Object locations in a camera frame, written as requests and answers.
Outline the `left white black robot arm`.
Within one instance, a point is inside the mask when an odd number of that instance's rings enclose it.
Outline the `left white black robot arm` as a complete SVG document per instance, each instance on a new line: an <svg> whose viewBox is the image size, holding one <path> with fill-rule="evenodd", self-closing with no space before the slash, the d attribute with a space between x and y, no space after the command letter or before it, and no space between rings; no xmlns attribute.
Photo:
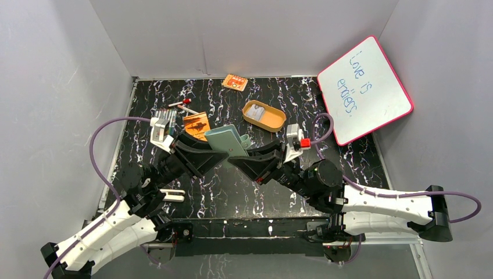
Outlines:
<svg viewBox="0 0 493 279"><path fill-rule="evenodd" d="M101 267L142 244L176 239L177 226L162 210L164 202L183 202L185 192L165 185L184 174L201 178L228 154L187 134L154 129L150 142L160 148L156 165L130 163L113 182L121 195L100 216L72 237L49 242L41 253L53 278L91 278Z"/></svg>

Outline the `mint green card holder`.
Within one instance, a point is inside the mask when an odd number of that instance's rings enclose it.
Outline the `mint green card holder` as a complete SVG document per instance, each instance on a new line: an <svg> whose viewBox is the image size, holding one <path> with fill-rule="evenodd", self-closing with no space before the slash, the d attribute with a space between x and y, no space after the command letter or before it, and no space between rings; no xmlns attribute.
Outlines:
<svg viewBox="0 0 493 279"><path fill-rule="evenodd" d="M252 146L250 136L240 135L233 124L206 131L204 136L214 151L227 152L229 156L247 156L246 150Z"/></svg>

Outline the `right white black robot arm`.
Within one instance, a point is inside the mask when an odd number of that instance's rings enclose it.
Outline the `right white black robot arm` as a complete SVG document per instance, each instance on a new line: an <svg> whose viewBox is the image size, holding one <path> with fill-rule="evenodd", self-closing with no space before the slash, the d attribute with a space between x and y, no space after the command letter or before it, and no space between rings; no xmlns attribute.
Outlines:
<svg viewBox="0 0 493 279"><path fill-rule="evenodd" d="M365 233L409 233L434 242L452 241L443 188L432 185L422 192L399 192L352 185L327 159L302 169L299 156L310 148L309 139L291 144L272 142L233 156L228 162L250 180L263 185L271 180L305 198L332 221L315 233L325 239L343 240Z"/></svg>

